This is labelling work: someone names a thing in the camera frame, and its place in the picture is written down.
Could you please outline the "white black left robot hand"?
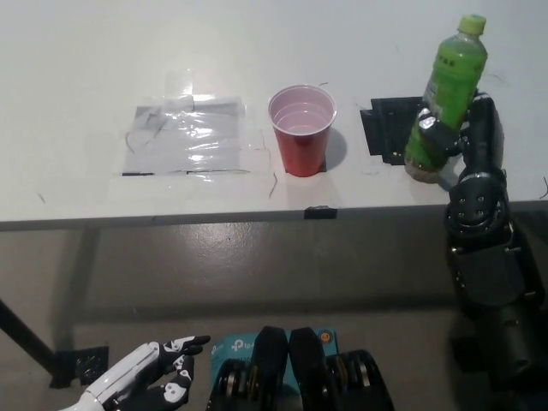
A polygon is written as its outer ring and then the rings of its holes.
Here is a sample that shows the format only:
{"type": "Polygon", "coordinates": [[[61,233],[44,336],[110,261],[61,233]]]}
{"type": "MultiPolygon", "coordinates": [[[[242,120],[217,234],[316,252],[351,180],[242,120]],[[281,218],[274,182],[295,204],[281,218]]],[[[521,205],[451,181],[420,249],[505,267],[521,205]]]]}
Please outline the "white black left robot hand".
{"type": "Polygon", "coordinates": [[[177,410],[188,403],[194,357],[209,336],[149,342],[89,385],[73,410],[177,410]]]}

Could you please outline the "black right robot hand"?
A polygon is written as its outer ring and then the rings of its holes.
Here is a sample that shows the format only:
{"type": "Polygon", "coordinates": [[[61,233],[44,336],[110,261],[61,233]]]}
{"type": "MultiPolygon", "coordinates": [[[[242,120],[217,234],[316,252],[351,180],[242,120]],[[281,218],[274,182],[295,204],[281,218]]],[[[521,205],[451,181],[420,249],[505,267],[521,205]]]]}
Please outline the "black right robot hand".
{"type": "Polygon", "coordinates": [[[429,159],[446,160],[462,155],[462,181],[475,176],[499,175],[497,161],[497,110],[493,99],[477,91],[469,104],[460,130],[437,119],[427,107],[417,116],[420,143],[429,159]]]}

